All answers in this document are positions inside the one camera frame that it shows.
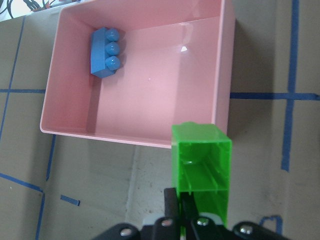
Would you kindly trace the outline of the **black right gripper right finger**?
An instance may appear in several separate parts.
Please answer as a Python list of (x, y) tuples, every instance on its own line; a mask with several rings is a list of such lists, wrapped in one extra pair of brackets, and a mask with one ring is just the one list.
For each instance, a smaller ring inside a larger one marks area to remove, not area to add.
[(193, 193), (182, 192), (180, 194), (181, 219), (185, 228), (186, 240), (198, 240), (196, 220), (199, 217), (199, 211), (196, 206)]

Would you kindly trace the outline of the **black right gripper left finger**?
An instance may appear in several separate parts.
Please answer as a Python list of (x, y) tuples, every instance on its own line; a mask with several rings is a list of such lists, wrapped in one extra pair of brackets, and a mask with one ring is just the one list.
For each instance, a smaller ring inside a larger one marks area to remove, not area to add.
[(180, 224), (180, 204), (175, 188), (164, 189), (164, 219), (171, 224)]

